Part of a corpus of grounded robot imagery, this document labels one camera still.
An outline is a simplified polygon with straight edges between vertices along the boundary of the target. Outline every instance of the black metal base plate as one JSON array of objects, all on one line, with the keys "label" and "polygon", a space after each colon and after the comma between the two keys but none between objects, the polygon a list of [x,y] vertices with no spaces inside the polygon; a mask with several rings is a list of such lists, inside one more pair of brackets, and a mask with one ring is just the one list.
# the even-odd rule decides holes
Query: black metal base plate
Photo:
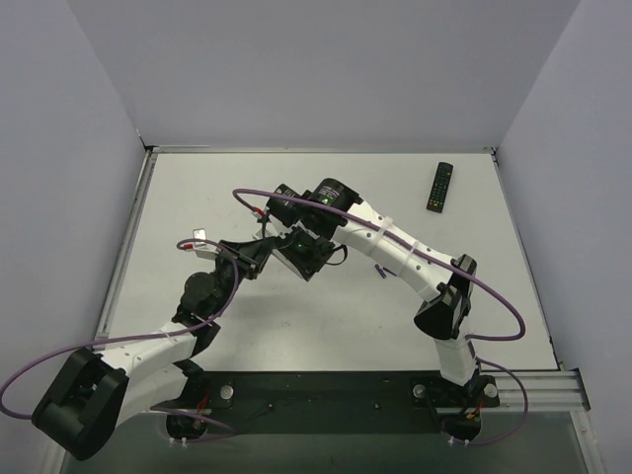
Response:
[{"label": "black metal base plate", "polygon": [[[163,405],[194,409],[208,389],[210,416],[238,434],[436,433],[435,409],[468,401],[464,387],[435,371],[205,372]],[[499,406],[498,398],[484,401]]]}]

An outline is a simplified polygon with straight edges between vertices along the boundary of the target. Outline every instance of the screw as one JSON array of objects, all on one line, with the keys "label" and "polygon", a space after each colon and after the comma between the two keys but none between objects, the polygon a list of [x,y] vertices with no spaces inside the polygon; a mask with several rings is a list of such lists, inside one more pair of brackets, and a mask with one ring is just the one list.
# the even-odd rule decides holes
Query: screw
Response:
[{"label": "screw", "polygon": [[224,385],[219,389],[219,396],[223,400],[230,400],[231,398],[233,398],[233,392],[233,387],[231,387],[230,385]]},{"label": "screw", "polygon": [[426,396],[426,387],[418,383],[413,387],[413,396],[415,398],[424,398]]}]

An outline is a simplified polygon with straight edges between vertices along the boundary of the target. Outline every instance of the cable clip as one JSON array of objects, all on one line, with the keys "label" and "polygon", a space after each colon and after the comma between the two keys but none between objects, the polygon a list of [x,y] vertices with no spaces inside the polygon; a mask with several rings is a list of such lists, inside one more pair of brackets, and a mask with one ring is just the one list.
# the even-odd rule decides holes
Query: cable clip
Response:
[{"label": "cable clip", "polygon": [[157,333],[162,333],[163,336],[169,340],[169,342],[171,344],[176,344],[176,341],[174,341],[174,338],[171,337],[171,334],[169,334],[169,331],[165,331],[163,329],[159,329],[158,331],[156,331]]},{"label": "cable clip", "polygon": [[385,216],[382,219],[382,225],[380,226],[379,230],[375,234],[375,237],[373,237],[373,239],[371,240],[371,246],[367,255],[370,256],[370,254],[373,252],[373,249],[377,247],[377,244],[379,244],[379,241],[382,240],[382,238],[384,237],[384,232],[386,232],[386,230],[388,230],[388,228],[392,224],[393,224],[393,219],[391,217]]},{"label": "cable clip", "polygon": [[411,246],[411,248],[408,250],[408,253],[406,254],[406,258],[404,259],[404,265],[402,265],[402,268],[400,269],[400,271],[397,273],[397,275],[401,275],[402,272],[404,271],[404,269],[408,266],[408,261],[410,260],[411,256],[415,253],[415,251],[417,250],[417,248],[419,247],[420,241],[416,240],[415,242],[413,242],[413,245]]}]

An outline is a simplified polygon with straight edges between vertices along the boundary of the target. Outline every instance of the white wall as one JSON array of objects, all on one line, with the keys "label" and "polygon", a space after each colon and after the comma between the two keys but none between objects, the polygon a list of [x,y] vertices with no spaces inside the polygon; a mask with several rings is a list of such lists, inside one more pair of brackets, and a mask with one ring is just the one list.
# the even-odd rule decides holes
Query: white wall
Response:
[{"label": "white wall", "polygon": [[553,342],[610,473],[632,460],[632,2],[583,0],[500,148]]},{"label": "white wall", "polygon": [[[93,335],[143,149],[63,0],[0,8],[0,379]],[[62,360],[17,382],[31,411]],[[0,416],[0,471],[40,470],[45,436]]]},{"label": "white wall", "polygon": [[146,143],[481,150],[579,0],[68,0]]}]

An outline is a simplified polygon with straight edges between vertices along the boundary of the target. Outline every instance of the remote control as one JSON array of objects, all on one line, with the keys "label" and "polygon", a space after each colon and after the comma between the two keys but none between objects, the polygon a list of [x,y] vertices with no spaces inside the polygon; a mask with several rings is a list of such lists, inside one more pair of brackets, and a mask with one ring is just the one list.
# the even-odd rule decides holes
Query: remote control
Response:
[{"label": "remote control", "polygon": [[452,165],[444,162],[440,162],[436,167],[433,189],[431,190],[431,195],[428,198],[428,204],[426,205],[427,210],[438,213],[443,211],[445,195],[447,195],[447,187],[449,186],[450,178],[452,177],[452,168]]}]

